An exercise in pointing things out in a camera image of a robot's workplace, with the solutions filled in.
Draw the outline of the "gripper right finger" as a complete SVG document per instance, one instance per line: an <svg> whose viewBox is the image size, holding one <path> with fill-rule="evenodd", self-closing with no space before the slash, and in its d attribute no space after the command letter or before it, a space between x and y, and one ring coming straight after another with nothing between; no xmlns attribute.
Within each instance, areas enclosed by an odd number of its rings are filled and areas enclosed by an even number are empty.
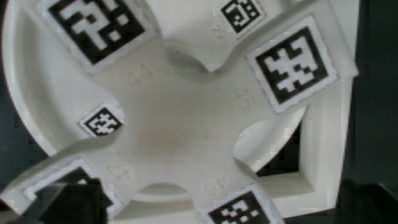
<svg viewBox="0 0 398 224"><path fill-rule="evenodd" d="M398 184L346 180L337 224L398 224Z"/></svg>

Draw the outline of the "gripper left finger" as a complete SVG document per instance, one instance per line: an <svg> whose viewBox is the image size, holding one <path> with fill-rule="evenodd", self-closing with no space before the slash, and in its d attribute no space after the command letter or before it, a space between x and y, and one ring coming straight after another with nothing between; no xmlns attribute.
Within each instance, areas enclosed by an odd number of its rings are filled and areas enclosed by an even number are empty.
<svg viewBox="0 0 398 224"><path fill-rule="evenodd" d="M102 182L52 184L40 191L15 224L109 224Z"/></svg>

